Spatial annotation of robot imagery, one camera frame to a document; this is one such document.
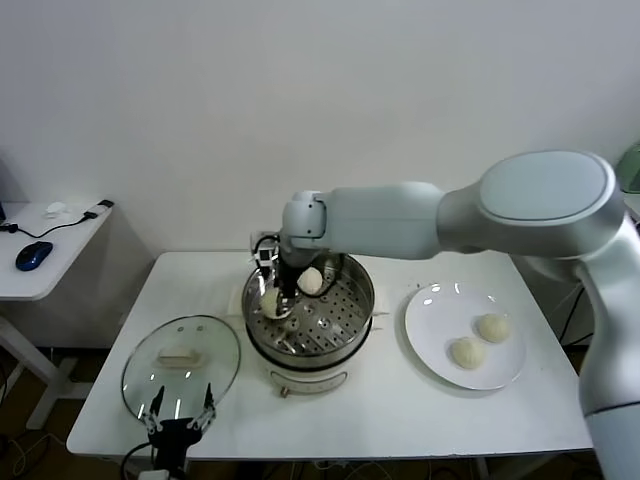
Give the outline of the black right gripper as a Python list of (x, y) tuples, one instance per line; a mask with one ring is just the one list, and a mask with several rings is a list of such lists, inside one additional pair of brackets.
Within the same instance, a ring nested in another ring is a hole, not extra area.
[(280, 247), (276, 260), (273, 288), (273, 312), (276, 316), (289, 316), (297, 301), (297, 282), (303, 273), (303, 258), (297, 250)]

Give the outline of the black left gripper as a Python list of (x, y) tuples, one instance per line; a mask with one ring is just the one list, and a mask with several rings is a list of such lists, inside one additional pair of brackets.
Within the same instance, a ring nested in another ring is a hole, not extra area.
[(153, 397), (147, 412), (140, 419), (149, 434), (149, 442), (156, 451), (152, 461), (156, 470), (184, 471), (189, 448), (203, 436), (202, 429), (208, 429), (216, 418), (215, 399), (211, 384), (205, 391), (203, 407), (199, 415), (176, 420), (158, 420), (165, 386), (162, 385)]

